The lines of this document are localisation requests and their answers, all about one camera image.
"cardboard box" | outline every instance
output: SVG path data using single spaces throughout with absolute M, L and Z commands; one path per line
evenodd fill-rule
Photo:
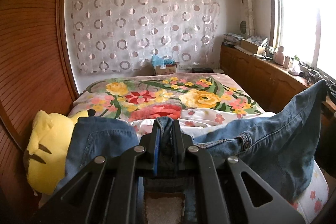
M 241 44 L 240 47 L 242 47 L 243 49 L 253 53 L 253 54 L 263 54 L 263 52 L 265 51 L 265 47 L 260 47 L 256 44 L 253 44 L 251 42 L 248 42 L 244 39 L 241 40 Z
M 172 73 L 176 73 L 176 64 L 155 66 L 154 73 L 155 75 L 170 75 Z

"window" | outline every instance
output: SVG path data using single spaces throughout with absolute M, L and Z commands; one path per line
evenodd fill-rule
M 271 25 L 274 47 L 336 79 L 336 0 L 272 0 Z

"pink bottle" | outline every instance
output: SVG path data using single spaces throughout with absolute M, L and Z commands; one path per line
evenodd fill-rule
M 279 48 L 277 52 L 274 53 L 273 55 L 273 60 L 275 63 L 279 64 L 279 65 L 283 65 L 284 61 L 285 61 L 285 56 L 284 56 L 284 47 L 283 46 L 279 46 L 277 47 Z

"sheer curtain with circles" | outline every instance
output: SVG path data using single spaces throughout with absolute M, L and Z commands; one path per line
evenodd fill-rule
M 212 62 L 218 0 L 66 0 L 68 45 L 83 73 L 137 70 L 152 55 Z

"jeans button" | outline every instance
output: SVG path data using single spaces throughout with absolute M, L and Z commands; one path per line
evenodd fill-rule
M 244 150 L 247 150 L 250 147 L 250 143 L 246 142 L 244 143 Z

